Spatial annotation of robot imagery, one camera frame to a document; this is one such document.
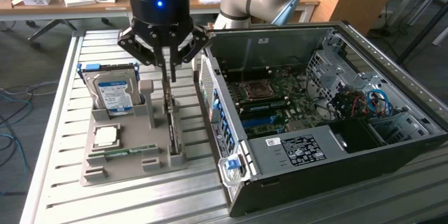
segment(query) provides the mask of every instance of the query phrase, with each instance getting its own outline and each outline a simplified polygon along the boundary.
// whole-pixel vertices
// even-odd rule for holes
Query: hard drive
[[[88,64],[77,73],[89,90],[96,109],[106,109],[112,116],[132,113],[134,105],[141,104],[137,88],[138,65]]]

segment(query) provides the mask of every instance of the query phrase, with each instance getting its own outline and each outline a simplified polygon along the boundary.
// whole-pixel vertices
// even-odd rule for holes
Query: blue hard drive label
[[[112,112],[125,112],[132,109],[132,98],[126,93],[126,81],[100,82],[97,85],[105,108]]]
[[[325,155],[312,135],[281,140],[281,145],[294,166],[325,159]]]

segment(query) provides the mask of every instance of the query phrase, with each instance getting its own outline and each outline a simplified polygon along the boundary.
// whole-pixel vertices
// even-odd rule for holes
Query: slotted aluminum table
[[[446,211],[444,144],[393,174],[229,218],[193,87],[192,66],[197,67],[197,61],[181,66],[172,85],[181,107],[189,167],[110,185],[81,187],[92,99],[76,75],[76,65],[133,62],[116,45],[117,32],[73,34],[20,223],[410,223]],[[140,73],[141,79],[154,81],[152,97],[160,100],[160,72],[153,66],[141,66]]]

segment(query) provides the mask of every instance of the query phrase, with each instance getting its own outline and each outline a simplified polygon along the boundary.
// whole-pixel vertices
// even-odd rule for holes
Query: open computer tower
[[[236,217],[396,171],[448,107],[342,22],[210,31],[198,88]]]

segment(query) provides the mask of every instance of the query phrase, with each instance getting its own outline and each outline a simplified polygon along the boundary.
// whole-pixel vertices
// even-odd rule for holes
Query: gray floor
[[[394,10],[398,1],[390,0],[388,5],[390,10]],[[393,44],[397,54],[404,51],[438,9],[440,6],[432,4],[417,24],[408,28],[408,34],[400,36]],[[113,24],[112,26],[105,26],[100,22],[100,19],[74,20],[72,23],[78,29],[85,30],[117,29],[128,26],[126,18],[110,18],[109,20]],[[448,17],[440,21],[421,42],[414,50],[414,52],[420,52],[417,55],[413,55],[413,60],[406,64],[412,75],[445,103],[448,102],[448,71],[445,71],[448,67],[448,57],[445,57],[448,55],[448,39],[442,42],[441,47],[434,47],[429,43],[446,26]],[[49,33],[44,34],[37,39],[42,44],[41,50],[32,49],[25,43],[26,37],[34,30],[26,27],[24,22],[17,22],[10,32],[0,33],[0,88],[37,84],[58,78],[70,41],[70,30],[64,25],[58,25]],[[396,35],[384,39],[392,43],[396,40]],[[381,39],[373,39],[373,42],[384,51],[388,50],[388,46]],[[16,96],[16,98],[26,99],[26,96]],[[34,97],[32,101],[32,114],[13,125],[17,137],[22,143],[26,160],[32,167],[37,160],[52,99],[53,95]],[[0,115],[8,116],[20,106],[21,104],[8,102],[0,98]],[[5,128],[0,128],[0,133],[8,133]],[[5,151],[0,152],[0,156],[0,160],[4,160]],[[22,162],[17,154],[8,164],[0,167],[0,173],[0,190],[18,192],[26,190],[30,176],[25,177],[22,175]],[[18,222],[24,200],[24,195],[0,197],[0,223]]]

